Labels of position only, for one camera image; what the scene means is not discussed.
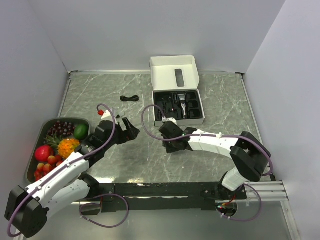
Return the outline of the silver black hair clipper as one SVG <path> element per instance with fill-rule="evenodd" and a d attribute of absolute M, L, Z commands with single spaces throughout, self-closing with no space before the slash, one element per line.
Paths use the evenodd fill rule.
<path fill-rule="evenodd" d="M 179 98 L 180 106 L 181 106 L 181 108 L 182 108 L 183 118 L 186 119 L 186 118 L 187 118 L 186 95 L 183 94 L 183 93 L 178 94 L 178 98 Z"/>

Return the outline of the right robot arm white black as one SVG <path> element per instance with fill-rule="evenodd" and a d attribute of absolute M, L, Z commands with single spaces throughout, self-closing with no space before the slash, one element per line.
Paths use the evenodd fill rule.
<path fill-rule="evenodd" d="M 259 182 L 270 163 L 270 152 L 250 132 L 240 135 L 209 133 L 187 127 L 182 130 L 175 123 L 164 123 L 159 132 L 163 137 L 163 146 L 168 153 L 178 151 L 204 151 L 231 159 L 234 168 L 227 171 L 214 187 L 216 200 L 241 199 L 243 185 L 247 182 Z"/>

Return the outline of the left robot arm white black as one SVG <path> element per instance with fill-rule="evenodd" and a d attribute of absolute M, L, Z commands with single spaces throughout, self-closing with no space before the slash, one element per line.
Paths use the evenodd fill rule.
<path fill-rule="evenodd" d="M 11 190 L 4 217 L 26 238 L 36 235 L 56 212 L 70 203 L 86 199 L 95 200 L 99 195 L 99 183 L 86 171 L 101 160 L 107 150 L 135 140 L 140 130 L 124 117 L 125 129 L 116 121 L 103 120 L 94 133 L 82 140 L 74 152 L 59 166 L 26 188 L 16 186 Z"/>

